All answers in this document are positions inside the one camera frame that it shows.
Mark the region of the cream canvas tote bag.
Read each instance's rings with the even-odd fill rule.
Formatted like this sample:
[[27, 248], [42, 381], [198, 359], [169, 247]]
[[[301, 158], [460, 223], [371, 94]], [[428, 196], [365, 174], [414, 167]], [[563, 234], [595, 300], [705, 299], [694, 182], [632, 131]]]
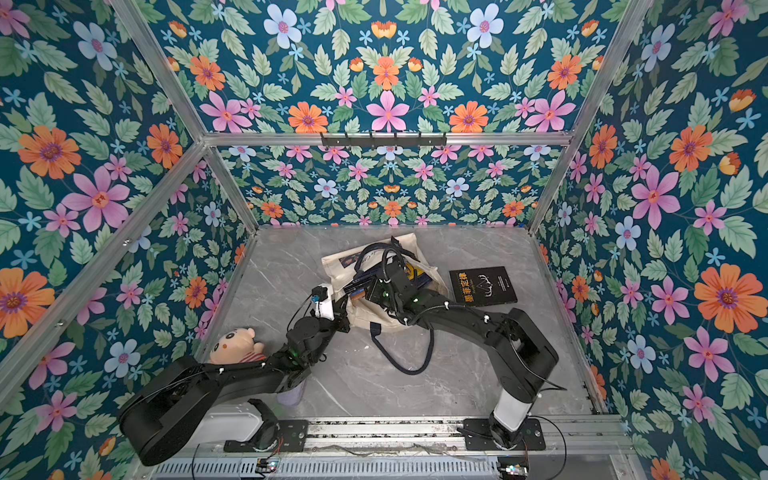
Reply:
[[322, 258], [322, 265], [330, 278], [334, 289], [334, 298], [338, 300], [343, 295], [348, 296], [347, 312], [350, 324], [367, 330], [374, 346], [395, 369], [406, 375], [416, 376], [426, 370], [432, 359], [435, 344], [434, 329], [432, 327], [427, 328], [429, 344], [422, 365], [416, 369], [406, 368], [399, 364], [386, 350], [380, 342], [379, 336], [383, 333], [405, 330], [413, 324], [412, 316], [407, 314], [400, 317], [395, 312], [386, 312], [380, 306], [365, 299], [365, 288], [372, 279], [370, 270], [379, 264], [384, 251], [399, 252], [406, 261], [423, 269], [428, 274], [428, 286], [423, 289], [442, 295], [448, 293], [447, 285], [440, 276], [438, 269], [426, 260], [418, 246], [417, 237], [413, 233], [392, 236], [362, 247], [325, 256]]

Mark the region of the black book gold title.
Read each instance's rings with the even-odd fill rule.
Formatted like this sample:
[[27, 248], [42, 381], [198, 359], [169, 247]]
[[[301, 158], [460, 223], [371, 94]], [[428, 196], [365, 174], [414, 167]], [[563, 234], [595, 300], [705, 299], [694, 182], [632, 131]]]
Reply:
[[488, 307], [518, 302], [504, 266], [451, 270], [449, 275], [454, 296], [460, 304]]

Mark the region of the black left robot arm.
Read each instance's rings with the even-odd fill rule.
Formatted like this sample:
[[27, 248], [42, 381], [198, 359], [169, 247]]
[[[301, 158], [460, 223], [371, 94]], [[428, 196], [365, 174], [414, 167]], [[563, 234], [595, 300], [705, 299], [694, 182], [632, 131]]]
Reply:
[[338, 332], [350, 329], [346, 296], [327, 298], [299, 319], [285, 344], [264, 360], [214, 364], [184, 356], [171, 363], [118, 413], [118, 426], [140, 462], [159, 465], [188, 444], [222, 442], [270, 451], [279, 426], [262, 394], [297, 388]]

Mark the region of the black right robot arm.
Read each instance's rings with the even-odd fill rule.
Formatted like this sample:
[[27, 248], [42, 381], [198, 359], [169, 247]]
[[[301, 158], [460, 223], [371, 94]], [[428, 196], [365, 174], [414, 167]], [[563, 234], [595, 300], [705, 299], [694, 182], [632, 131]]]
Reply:
[[489, 417], [489, 436], [502, 449], [522, 441], [523, 424], [545, 385], [557, 389], [550, 375], [559, 355], [527, 313], [486, 312], [452, 302], [445, 295], [417, 286], [406, 261], [392, 248], [365, 271], [365, 299], [404, 327], [421, 327], [434, 337], [450, 333], [483, 348], [500, 383], [501, 393]]

